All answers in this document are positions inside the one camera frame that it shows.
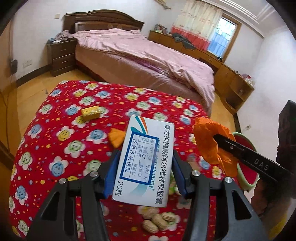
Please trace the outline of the floral red curtain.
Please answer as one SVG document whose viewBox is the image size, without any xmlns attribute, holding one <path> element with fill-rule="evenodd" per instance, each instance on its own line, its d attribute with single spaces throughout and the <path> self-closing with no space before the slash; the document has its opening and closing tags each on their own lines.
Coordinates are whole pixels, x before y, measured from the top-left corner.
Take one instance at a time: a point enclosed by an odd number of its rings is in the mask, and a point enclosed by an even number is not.
<svg viewBox="0 0 296 241">
<path fill-rule="evenodd" d="M 173 23 L 171 33 L 187 38 L 195 48 L 206 51 L 222 18 L 223 10 L 204 1 L 187 1 Z"/>
</svg>

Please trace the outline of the small orange wrapper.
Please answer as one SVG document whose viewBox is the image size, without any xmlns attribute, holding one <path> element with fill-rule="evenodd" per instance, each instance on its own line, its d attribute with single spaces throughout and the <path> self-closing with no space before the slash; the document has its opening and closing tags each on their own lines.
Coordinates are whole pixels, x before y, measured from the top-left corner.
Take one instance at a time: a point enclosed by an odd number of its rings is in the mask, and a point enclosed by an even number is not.
<svg viewBox="0 0 296 241">
<path fill-rule="evenodd" d="M 108 138 L 112 146 L 116 149 L 123 144 L 125 140 L 125 135 L 126 135 L 125 131 L 122 131 L 116 128 L 111 128 L 110 132 L 108 133 Z"/>
</svg>

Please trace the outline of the pink bed quilt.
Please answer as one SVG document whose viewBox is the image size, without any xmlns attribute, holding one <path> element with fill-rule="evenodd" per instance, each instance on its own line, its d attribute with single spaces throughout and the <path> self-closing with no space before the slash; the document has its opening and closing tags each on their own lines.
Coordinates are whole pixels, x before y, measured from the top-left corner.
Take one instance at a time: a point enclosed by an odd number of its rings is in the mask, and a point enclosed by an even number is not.
<svg viewBox="0 0 296 241">
<path fill-rule="evenodd" d="M 128 57 L 156 68 L 160 73 L 194 88 L 208 108 L 215 100 L 214 72 L 211 67 L 186 54 L 149 41 L 140 30 L 88 30 L 76 32 L 73 37 L 81 47 Z"/>
</svg>

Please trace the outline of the dark wooden headboard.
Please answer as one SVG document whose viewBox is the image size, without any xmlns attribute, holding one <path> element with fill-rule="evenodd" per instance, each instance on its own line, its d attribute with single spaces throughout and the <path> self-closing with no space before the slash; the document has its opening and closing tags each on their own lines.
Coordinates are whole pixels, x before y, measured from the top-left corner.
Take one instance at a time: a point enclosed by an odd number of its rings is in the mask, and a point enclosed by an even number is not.
<svg viewBox="0 0 296 241">
<path fill-rule="evenodd" d="M 62 30 L 70 33 L 82 30 L 105 30 L 120 28 L 123 30 L 142 30 L 144 22 L 117 10 L 98 9 L 86 12 L 67 13 Z"/>
</svg>

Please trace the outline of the peanut in shell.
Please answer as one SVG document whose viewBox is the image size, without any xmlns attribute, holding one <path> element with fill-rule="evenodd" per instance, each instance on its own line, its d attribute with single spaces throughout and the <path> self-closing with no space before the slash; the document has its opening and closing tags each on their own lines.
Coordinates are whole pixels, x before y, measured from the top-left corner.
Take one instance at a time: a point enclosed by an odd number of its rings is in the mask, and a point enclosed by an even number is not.
<svg viewBox="0 0 296 241">
<path fill-rule="evenodd" d="M 155 214 L 152 217 L 152 222 L 160 229 L 166 230 L 168 228 L 168 222 L 162 218 L 160 214 Z"/>
<path fill-rule="evenodd" d="M 167 222 L 175 222 L 177 218 L 177 216 L 172 212 L 163 212 L 161 216 L 162 219 L 164 219 Z"/>
<path fill-rule="evenodd" d="M 142 227 L 149 233 L 157 233 L 159 231 L 159 228 L 150 220 L 144 220 L 142 222 Z"/>
<path fill-rule="evenodd" d="M 155 207 L 143 207 L 141 215 L 144 219 L 151 219 L 153 216 L 159 213 L 159 209 Z"/>
</svg>

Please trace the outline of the yellow green bean cake box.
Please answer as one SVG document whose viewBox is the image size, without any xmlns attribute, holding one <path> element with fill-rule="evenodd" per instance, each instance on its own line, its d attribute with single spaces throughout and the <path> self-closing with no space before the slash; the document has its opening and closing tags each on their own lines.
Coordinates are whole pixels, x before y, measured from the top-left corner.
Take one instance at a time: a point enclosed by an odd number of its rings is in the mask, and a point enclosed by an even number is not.
<svg viewBox="0 0 296 241">
<path fill-rule="evenodd" d="M 100 108 L 99 106 L 92 106 L 89 108 L 83 108 L 81 109 L 81 115 L 84 121 L 90 121 L 93 119 L 100 118 Z"/>
</svg>

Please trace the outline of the red smiley flower quilt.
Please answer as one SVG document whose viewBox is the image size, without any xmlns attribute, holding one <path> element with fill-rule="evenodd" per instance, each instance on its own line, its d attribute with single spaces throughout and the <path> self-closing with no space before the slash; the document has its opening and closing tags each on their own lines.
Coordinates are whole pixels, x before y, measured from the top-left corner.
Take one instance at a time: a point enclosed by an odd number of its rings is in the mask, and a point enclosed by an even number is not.
<svg viewBox="0 0 296 241">
<path fill-rule="evenodd" d="M 84 121 L 81 109 L 99 106 L 100 118 Z M 175 125 L 174 147 L 208 178 L 225 174 L 200 155 L 194 134 L 196 118 L 205 117 L 200 104 L 146 88 L 65 80 L 41 104 L 22 137 L 11 172 L 10 222 L 25 238 L 33 218 L 61 178 L 74 181 L 99 168 L 112 154 L 111 128 L 126 130 L 132 115 Z"/>
</svg>

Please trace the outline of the clothes on nightstand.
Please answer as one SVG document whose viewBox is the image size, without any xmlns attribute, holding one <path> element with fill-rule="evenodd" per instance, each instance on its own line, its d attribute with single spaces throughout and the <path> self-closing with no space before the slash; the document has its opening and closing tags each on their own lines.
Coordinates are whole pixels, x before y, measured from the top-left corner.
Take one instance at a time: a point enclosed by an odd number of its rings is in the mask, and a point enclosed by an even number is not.
<svg viewBox="0 0 296 241">
<path fill-rule="evenodd" d="M 49 39 L 47 41 L 47 44 L 50 45 L 50 44 L 60 43 L 70 39 L 73 39 L 73 34 L 71 34 L 69 30 L 64 30 L 60 32 L 56 37 Z"/>
</svg>

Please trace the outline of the dark clothes on cabinet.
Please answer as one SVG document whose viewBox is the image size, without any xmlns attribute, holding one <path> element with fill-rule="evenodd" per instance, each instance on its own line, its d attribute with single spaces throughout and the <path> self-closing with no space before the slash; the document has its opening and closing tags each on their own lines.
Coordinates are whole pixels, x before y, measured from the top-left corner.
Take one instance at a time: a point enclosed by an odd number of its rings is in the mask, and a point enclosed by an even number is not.
<svg viewBox="0 0 296 241">
<path fill-rule="evenodd" d="M 196 49 L 196 47 L 183 35 L 172 33 L 171 35 L 176 43 L 182 43 L 186 49 Z"/>
</svg>

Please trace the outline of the dark wooden nightstand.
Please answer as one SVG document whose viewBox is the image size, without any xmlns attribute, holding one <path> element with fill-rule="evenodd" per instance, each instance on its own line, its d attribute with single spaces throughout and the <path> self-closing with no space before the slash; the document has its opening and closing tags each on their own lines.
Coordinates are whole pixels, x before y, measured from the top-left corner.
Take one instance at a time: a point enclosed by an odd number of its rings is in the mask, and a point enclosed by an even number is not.
<svg viewBox="0 0 296 241">
<path fill-rule="evenodd" d="M 72 71 L 76 67 L 77 40 L 72 38 L 58 43 L 47 43 L 48 63 L 53 77 Z"/>
</svg>

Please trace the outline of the white medicine box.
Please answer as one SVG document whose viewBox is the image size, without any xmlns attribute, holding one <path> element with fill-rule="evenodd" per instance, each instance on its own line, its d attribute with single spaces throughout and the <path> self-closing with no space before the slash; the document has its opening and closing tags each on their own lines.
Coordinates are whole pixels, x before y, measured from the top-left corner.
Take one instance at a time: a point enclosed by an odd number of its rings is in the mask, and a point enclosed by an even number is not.
<svg viewBox="0 0 296 241">
<path fill-rule="evenodd" d="M 118 163 L 112 199 L 166 207 L 174 150 L 173 123 L 130 117 Z"/>
</svg>

